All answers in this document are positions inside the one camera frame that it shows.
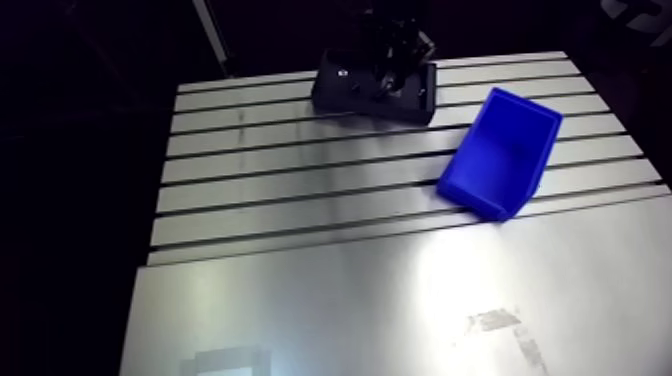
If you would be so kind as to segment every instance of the blue storage bin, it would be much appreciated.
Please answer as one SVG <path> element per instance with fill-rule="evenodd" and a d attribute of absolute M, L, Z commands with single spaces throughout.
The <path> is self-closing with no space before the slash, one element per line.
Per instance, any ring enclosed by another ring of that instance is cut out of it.
<path fill-rule="evenodd" d="M 532 198 L 548 162 L 562 115 L 493 89 L 438 193 L 490 221 L 506 221 Z"/>

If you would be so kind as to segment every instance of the aluminum t-slot table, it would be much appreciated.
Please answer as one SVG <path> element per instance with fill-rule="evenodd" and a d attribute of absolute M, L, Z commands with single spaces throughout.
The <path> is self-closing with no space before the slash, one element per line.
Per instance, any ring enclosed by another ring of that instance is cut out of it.
<path fill-rule="evenodd" d="M 427 127 L 316 113 L 314 72 L 181 85 L 121 374 L 632 375 L 672 344 L 672 197 L 562 52 L 437 61 Z M 565 115 L 536 196 L 434 183 L 492 87 Z"/>

